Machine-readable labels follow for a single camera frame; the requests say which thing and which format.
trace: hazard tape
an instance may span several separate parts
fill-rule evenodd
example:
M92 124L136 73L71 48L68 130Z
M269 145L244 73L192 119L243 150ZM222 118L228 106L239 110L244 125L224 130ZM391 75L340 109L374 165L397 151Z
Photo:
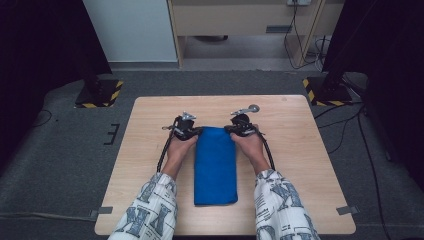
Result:
M96 103L87 102L87 103L82 103L82 104L75 104L75 107L76 108L110 107L110 106L112 106L115 103L116 98L118 98L119 92L121 91L122 84L124 84L124 81L118 81L116 83L115 91L111 95L109 102L97 103L97 104Z
M306 93L308 94L309 101L311 101L312 106L341 106L341 105L350 105L351 101L318 101L315 99L315 94L309 84L308 79L303 79L303 86L305 87Z

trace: desk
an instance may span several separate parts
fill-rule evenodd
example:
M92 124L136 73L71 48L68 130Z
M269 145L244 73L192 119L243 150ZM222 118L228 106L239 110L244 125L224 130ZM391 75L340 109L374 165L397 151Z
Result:
M336 208L346 201L323 145L308 102L300 95L140 97L122 141L95 231L109 235L141 186L156 172L168 131L162 126L187 111L197 116L195 126L231 124L230 112L260 107L249 113L266 134L276 170L292 181L320 234L351 234L355 224L350 214ZM188 153L177 179L178 222L175 235L255 235L253 191L255 174L237 149L239 200L230 206L195 207L193 204L194 148Z
M314 35L333 33L343 4L344 0L312 0L297 7L300 43L294 29L287 36L296 65L303 64ZM180 66L186 36L276 34L267 28L289 28L294 15L294 7L281 0L168 0L168 7Z

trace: sleeve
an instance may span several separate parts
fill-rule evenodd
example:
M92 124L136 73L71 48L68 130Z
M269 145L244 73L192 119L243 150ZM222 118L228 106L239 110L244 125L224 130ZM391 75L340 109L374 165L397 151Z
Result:
M259 173L254 196L257 239L320 239L296 189L279 172Z
M164 173L144 184L109 240L172 239L177 222L177 188Z

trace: white wall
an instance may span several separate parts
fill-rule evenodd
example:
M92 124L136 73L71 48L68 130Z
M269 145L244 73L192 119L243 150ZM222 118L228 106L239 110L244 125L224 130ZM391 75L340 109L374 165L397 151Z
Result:
M177 62L166 0L84 0L109 62Z

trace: blue towel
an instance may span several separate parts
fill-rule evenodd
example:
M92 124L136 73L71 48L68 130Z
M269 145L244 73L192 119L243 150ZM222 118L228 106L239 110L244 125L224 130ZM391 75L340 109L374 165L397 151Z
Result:
M203 127L196 143L194 205L227 205L237 200L235 143L224 128Z

